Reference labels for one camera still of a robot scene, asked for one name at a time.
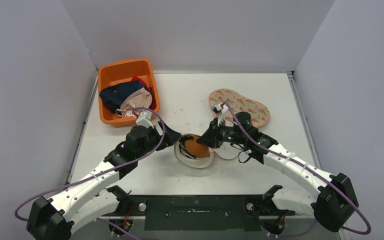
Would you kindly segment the white mesh laundry bag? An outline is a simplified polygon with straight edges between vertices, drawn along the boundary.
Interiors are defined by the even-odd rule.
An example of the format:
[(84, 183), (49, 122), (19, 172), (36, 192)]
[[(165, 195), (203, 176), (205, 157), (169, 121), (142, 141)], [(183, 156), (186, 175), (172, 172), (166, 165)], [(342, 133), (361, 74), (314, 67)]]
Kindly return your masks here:
[(207, 168), (216, 158), (225, 161), (234, 160), (241, 151), (230, 146), (227, 142), (223, 143), (220, 148), (209, 148), (197, 143), (199, 137), (199, 135), (187, 133), (182, 135), (174, 145), (176, 159), (190, 168)]

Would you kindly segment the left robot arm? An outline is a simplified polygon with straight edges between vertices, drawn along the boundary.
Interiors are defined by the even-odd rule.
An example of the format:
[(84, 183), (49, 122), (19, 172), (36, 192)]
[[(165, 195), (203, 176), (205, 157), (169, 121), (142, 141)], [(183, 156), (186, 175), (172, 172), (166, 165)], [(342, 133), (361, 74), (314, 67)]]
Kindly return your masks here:
[(97, 218), (124, 215), (129, 194), (115, 183), (154, 151), (173, 146), (182, 136), (162, 122), (162, 135), (154, 126), (136, 125), (90, 173), (58, 194), (38, 197), (32, 204), (26, 230), (36, 240), (68, 240), (74, 232)]

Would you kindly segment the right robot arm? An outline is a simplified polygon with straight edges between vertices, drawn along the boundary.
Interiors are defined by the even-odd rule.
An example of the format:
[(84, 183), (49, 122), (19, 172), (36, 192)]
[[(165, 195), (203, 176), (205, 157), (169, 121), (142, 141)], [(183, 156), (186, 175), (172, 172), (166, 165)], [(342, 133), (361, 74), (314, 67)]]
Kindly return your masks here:
[(249, 158), (271, 167), (300, 185), (305, 191), (288, 191), (281, 187), (263, 199), (262, 207), (270, 215), (280, 210), (313, 215), (331, 232), (338, 232), (359, 206), (350, 178), (333, 175), (295, 156), (277, 140), (254, 127), (247, 112), (235, 114), (233, 126), (216, 117), (197, 143), (218, 149), (223, 143), (243, 147)]

